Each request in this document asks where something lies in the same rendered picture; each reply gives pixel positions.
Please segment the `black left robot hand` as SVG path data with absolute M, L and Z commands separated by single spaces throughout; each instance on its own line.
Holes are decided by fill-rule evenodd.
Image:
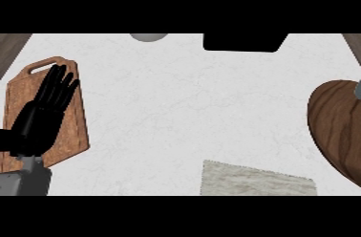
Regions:
M 53 65 L 12 129 L 0 129 L 0 152 L 9 152 L 12 157 L 40 157 L 51 150 L 78 85 L 67 66 Z

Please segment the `beige woven placemat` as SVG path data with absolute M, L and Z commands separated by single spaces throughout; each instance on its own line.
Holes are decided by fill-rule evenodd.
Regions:
M 316 196 L 311 179 L 216 161 L 204 161 L 202 196 Z

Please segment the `dark brown wooden bowl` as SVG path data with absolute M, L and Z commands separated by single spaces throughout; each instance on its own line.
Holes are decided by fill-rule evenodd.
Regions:
M 361 187 L 361 99 L 356 87 L 356 81 L 332 80 L 314 89 L 308 126 L 325 159 Z

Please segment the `brown wooden cutting board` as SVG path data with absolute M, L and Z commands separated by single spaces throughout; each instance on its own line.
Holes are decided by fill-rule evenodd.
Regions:
M 18 75 L 9 80 L 3 90 L 5 101 L 0 105 L 0 128 L 12 128 L 23 106 L 36 97 L 52 64 L 65 65 L 67 72 L 74 74 L 74 79 L 80 79 L 77 62 L 62 56 L 53 56 L 27 65 Z M 52 167 L 64 162 L 89 148 L 83 89 L 77 88 L 65 111 L 55 145 L 43 156 L 45 167 Z

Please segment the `grey round object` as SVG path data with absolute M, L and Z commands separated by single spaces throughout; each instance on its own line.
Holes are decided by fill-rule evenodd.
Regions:
M 132 37 L 142 42 L 155 42 L 167 36 L 167 33 L 132 33 Z

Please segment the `black appliance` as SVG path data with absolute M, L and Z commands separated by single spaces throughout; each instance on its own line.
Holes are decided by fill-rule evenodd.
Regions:
M 273 53 L 288 37 L 286 33 L 205 33 L 208 51 Z

